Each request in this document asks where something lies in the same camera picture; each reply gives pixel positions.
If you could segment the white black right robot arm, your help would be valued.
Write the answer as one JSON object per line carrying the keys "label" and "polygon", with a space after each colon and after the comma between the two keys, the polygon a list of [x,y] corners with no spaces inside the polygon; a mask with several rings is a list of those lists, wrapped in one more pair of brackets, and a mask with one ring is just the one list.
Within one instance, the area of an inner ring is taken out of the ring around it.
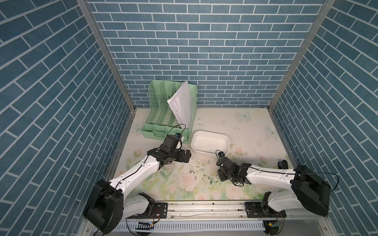
{"label": "white black right robot arm", "polygon": [[311,213],[327,216],[331,185],[305,165],[289,169],[287,161],[278,163],[278,169],[263,168],[249,163],[236,164],[220,151],[216,154],[218,175],[221,181],[231,181],[237,187],[267,185],[282,189],[265,192],[261,209],[265,215],[287,209],[304,208]]}

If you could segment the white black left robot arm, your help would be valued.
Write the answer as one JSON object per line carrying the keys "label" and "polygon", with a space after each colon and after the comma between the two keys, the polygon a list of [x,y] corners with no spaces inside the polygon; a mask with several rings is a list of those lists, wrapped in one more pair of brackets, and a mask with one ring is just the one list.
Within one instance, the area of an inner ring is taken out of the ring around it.
{"label": "white black left robot arm", "polygon": [[172,162],[188,163],[192,154],[185,149],[154,148],[124,174],[110,181],[98,181],[84,206],[83,216],[102,233],[113,231],[121,220],[140,216],[150,218],[155,200],[145,193],[128,198],[128,195],[147,177]]}

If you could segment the white plastic storage box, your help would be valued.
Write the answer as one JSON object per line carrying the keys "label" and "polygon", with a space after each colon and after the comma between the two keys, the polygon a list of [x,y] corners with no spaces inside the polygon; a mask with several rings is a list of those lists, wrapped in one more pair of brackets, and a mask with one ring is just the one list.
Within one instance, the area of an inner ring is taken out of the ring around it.
{"label": "white plastic storage box", "polygon": [[230,149],[230,139],[224,134],[199,130],[192,137],[191,148],[197,154],[213,155],[216,150],[227,154]]}

